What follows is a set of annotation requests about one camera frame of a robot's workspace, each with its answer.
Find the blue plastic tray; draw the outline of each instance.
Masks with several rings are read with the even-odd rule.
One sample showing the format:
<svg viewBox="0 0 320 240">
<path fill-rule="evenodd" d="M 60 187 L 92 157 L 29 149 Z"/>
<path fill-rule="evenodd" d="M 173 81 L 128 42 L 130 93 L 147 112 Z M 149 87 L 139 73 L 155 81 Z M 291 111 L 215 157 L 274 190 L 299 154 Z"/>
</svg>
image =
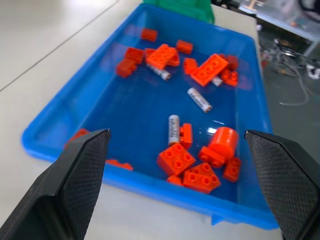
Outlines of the blue plastic tray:
<svg viewBox="0 0 320 240">
<path fill-rule="evenodd" d="M 158 31 L 156 42 L 140 39 L 144 27 Z M 172 73 L 169 81 L 163 81 L 144 63 L 126 79 L 115 74 L 128 47 L 175 46 L 179 39 L 194 44 L 188 57 L 199 64 L 213 53 L 237 56 L 238 86 L 201 87 L 183 73 L 182 64 L 167 68 Z M 186 56 L 180 54 L 181 62 Z M 211 103 L 209 113 L 188 96 L 191 87 Z M 189 152 L 193 156 L 208 144 L 215 129 L 228 126 L 238 131 L 241 138 L 236 155 L 243 165 L 237 183 L 222 178 L 222 169 L 216 170 L 222 185 L 211 194 L 165 181 L 167 176 L 156 165 L 156 158 L 168 146 L 168 117 L 173 114 L 180 116 L 181 124 L 192 124 L 194 139 Z M 34 119 L 23 133 L 22 143 L 30 155 L 54 162 L 80 128 L 110 128 L 108 158 L 134 168 L 127 171 L 106 165 L 104 183 L 212 216 L 212 224 L 225 220 L 266 230 L 278 228 L 243 139 L 246 129 L 271 132 L 255 43 L 250 37 L 141 4 Z"/>
</svg>

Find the white battery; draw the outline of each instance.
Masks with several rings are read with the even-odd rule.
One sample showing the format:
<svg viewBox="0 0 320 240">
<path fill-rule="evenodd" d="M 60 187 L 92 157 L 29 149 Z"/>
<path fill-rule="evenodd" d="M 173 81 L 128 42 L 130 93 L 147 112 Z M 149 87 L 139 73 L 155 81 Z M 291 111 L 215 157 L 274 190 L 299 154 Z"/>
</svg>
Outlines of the white battery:
<svg viewBox="0 0 320 240">
<path fill-rule="evenodd" d="M 214 77 L 211 82 L 216 85 L 217 87 L 220 87 L 220 85 L 224 82 L 222 79 L 218 76 Z"/>
<path fill-rule="evenodd" d="M 212 109 L 210 103 L 194 87 L 190 88 L 187 93 L 205 113 Z"/>
<path fill-rule="evenodd" d="M 155 74 L 157 74 L 160 78 L 167 81 L 169 78 L 171 78 L 171 73 L 166 70 L 160 70 L 154 66 L 151 66 L 150 64 L 146 65 L 148 68 L 150 68 Z"/>
<path fill-rule="evenodd" d="M 180 142 L 180 119 L 178 115 L 169 116 L 169 146 Z"/>
</svg>

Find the gray floor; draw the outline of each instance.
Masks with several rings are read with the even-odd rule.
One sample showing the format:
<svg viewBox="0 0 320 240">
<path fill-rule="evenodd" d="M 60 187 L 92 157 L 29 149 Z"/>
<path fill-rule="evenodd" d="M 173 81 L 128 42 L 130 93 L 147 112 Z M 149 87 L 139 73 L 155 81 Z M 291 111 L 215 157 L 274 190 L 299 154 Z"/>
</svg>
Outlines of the gray floor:
<svg viewBox="0 0 320 240">
<path fill-rule="evenodd" d="M 299 103 L 304 93 L 294 77 L 278 74 L 269 65 L 263 71 L 268 108 L 273 133 L 298 142 L 320 163 L 320 80 L 303 76 L 306 86 L 314 92 L 308 103 L 301 106 L 284 106 Z"/>
</svg>

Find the orange 2x2 brick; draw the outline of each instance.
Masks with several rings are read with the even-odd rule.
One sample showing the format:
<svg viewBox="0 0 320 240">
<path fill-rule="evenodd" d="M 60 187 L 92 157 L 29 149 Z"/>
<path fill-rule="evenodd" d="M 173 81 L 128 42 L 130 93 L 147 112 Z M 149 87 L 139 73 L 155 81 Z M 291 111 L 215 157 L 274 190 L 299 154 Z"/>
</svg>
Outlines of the orange 2x2 brick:
<svg viewBox="0 0 320 240">
<path fill-rule="evenodd" d="M 196 162 L 184 147 L 176 143 L 159 153 L 156 163 L 165 171 L 168 176 L 178 176 L 189 169 Z"/>
<path fill-rule="evenodd" d="M 205 87 L 211 80 L 217 76 L 226 66 L 228 62 L 218 54 L 210 56 L 200 67 L 198 67 L 191 77 L 202 87 Z"/>
</svg>

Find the orange lego brick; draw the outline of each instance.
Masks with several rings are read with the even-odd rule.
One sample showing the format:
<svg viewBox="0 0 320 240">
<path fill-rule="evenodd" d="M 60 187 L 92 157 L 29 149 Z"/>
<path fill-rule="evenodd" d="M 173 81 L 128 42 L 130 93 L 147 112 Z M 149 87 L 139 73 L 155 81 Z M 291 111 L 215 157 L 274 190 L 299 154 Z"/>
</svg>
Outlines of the orange lego brick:
<svg viewBox="0 0 320 240">
<path fill-rule="evenodd" d="M 220 168 L 226 162 L 226 158 L 210 148 L 203 146 L 198 154 L 201 161 L 211 163 L 212 167 Z"/>
<path fill-rule="evenodd" d="M 194 48 L 194 45 L 192 43 L 178 40 L 175 47 L 179 52 L 185 53 L 185 54 L 191 54 L 192 50 Z"/>
<path fill-rule="evenodd" d="M 191 77 L 202 87 L 205 87 L 211 80 L 217 76 L 226 66 L 228 62 L 218 54 L 210 56 L 200 67 L 198 67 Z"/>
<path fill-rule="evenodd" d="M 176 143 L 159 153 L 156 163 L 168 174 L 178 176 L 196 162 L 184 147 Z"/>
<path fill-rule="evenodd" d="M 168 61 L 168 66 L 178 67 L 180 65 L 180 57 L 177 51 L 175 55 Z"/>
<path fill-rule="evenodd" d="M 167 44 L 162 44 L 146 59 L 146 63 L 154 66 L 157 69 L 163 70 L 170 59 L 176 54 L 177 50 L 169 47 Z"/>
<path fill-rule="evenodd" d="M 223 172 L 223 177 L 229 180 L 230 182 L 235 183 L 239 179 L 240 169 L 241 160 L 237 157 L 233 157 L 227 163 Z"/>
<path fill-rule="evenodd" d="M 127 78 L 137 69 L 136 62 L 125 58 L 116 66 L 115 72 L 117 75 Z"/>
<path fill-rule="evenodd" d="M 223 53 L 220 53 L 220 54 L 218 54 L 218 55 L 219 55 L 219 57 L 223 58 L 224 60 L 227 60 L 227 59 L 226 59 L 226 55 L 224 55 Z"/>
<path fill-rule="evenodd" d="M 194 174 L 201 174 L 207 177 L 215 175 L 215 172 L 207 162 L 201 163 L 197 166 L 194 166 L 193 168 L 190 168 L 188 172 L 194 173 Z"/>
<path fill-rule="evenodd" d="M 132 171 L 134 169 L 129 163 L 120 163 L 115 159 L 105 160 L 105 163 L 118 168 L 127 169 L 129 171 Z"/>
<path fill-rule="evenodd" d="M 81 137 L 81 136 L 87 135 L 87 134 L 89 134 L 89 133 L 90 133 L 90 132 L 89 132 L 88 130 L 84 129 L 84 128 L 79 129 L 79 131 L 77 131 L 77 132 L 75 133 L 75 135 L 73 135 L 73 136 L 66 142 L 65 146 L 68 145 L 68 143 L 72 142 L 73 140 L 75 140 L 75 139 L 77 139 L 77 138 L 79 138 L 79 137 Z"/>
<path fill-rule="evenodd" d="M 155 42 L 157 40 L 158 32 L 149 28 L 144 28 L 141 33 L 141 38 L 144 40 L 149 40 Z"/>
<path fill-rule="evenodd" d="M 190 75 L 198 68 L 198 63 L 194 58 L 186 57 L 183 61 L 184 73 Z"/>
<path fill-rule="evenodd" d="M 235 71 L 238 67 L 238 58 L 233 55 L 228 55 L 225 60 L 228 62 L 228 69 L 231 71 Z"/>
<path fill-rule="evenodd" d="M 231 85 L 233 87 L 238 85 L 238 73 L 236 71 L 224 69 L 221 72 L 220 78 L 223 80 L 225 84 Z"/>
<path fill-rule="evenodd" d="M 204 194 L 209 194 L 213 189 L 219 187 L 221 182 L 215 174 L 211 176 L 204 176 L 186 171 L 183 177 L 183 185 Z"/>
<path fill-rule="evenodd" d="M 149 57 L 154 51 L 156 51 L 153 48 L 145 48 L 144 54 L 145 58 Z M 180 58 L 178 52 L 175 53 L 175 55 L 168 61 L 168 66 L 177 67 L 180 65 Z"/>
<path fill-rule="evenodd" d="M 153 48 L 145 48 L 144 49 L 145 59 L 147 59 L 147 57 L 149 57 L 155 51 L 156 49 L 153 49 Z"/>
<path fill-rule="evenodd" d="M 136 64 L 141 64 L 144 59 L 144 51 L 134 47 L 128 47 L 124 57 L 133 60 Z"/>
<path fill-rule="evenodd" d="M 226 158 L 233 158 L 238 144 L 238 133 L 230 127 L 219 127 L 212 137 L 208 147 Z"/>
<path fill-rule="evenodd" d="M 182 184 L 182 179 L 178 176 L 172 175 L 170 177 L 168 177 L 168 179 L 166 180 L 167 182 L 171 183 L 171 184 L 175 184 L 175 185 L 179 185 L 179 186 L 184 186 Z"/>
<path fill-rule="evenodd" d="M 184 123 L 182 127 L 180 127 L 180 144 L 185 149 L 189 149 L 192 143 L 193 143 L 192 125 L 190 123 Z"/>
</svg>

